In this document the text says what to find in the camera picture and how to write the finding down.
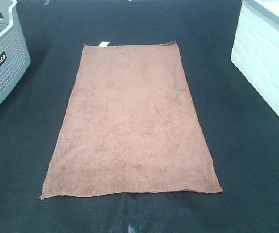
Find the grey perforated laundry basket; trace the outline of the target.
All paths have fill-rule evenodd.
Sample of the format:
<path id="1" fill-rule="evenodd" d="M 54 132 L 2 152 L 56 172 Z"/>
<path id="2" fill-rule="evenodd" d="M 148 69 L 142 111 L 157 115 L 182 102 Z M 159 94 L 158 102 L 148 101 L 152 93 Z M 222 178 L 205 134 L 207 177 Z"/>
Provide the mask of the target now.
<path id="1" fill-rule="evenodd" d="M 31 62 L 16 5 L 15 0 L 0 0 L 0 105 Z"/>

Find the brown towel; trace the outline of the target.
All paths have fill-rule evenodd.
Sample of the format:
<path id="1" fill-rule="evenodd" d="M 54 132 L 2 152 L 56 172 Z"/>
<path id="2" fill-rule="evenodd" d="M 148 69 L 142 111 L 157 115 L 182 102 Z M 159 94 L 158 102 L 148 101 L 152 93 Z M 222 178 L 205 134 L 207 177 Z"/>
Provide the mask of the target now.
<path id="1" fill-rule="evenodd" d="M 175 41 L 84 45 L 41 198 L 220 193 Z"/>

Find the white woven-pattern storage bin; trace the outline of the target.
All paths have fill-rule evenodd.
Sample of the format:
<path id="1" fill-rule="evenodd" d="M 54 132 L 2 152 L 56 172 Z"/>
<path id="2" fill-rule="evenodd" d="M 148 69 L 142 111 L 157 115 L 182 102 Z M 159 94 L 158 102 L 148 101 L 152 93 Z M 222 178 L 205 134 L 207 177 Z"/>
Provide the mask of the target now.
<path id="1" fill-rule="evenodd" d="M 242 1 L 231 61 L 279 116 L 279 0 Z"/>

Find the black table cloth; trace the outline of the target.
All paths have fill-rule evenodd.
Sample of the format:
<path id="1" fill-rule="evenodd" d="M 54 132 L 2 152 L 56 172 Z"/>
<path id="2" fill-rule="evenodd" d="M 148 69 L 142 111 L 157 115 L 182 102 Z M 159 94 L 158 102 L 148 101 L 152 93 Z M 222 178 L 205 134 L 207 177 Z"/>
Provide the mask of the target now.
<path id="1" fill-rule="evenodd" d="M 230 60 L 239 0 L 25 0 L 0 106 L 0 233 L 279 233 L 279 117 Z M 223 192 L 40 199 L 84 44 L 176 41 Z"/>

